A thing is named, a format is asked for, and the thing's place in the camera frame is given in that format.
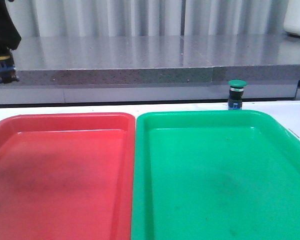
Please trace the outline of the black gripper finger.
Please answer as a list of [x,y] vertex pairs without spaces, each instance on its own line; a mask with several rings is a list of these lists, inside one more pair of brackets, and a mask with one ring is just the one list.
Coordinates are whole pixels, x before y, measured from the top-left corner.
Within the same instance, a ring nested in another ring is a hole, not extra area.
[[11,16],[6,1],[0,0],[0,54],[9,50],[16,50],[22,40]]

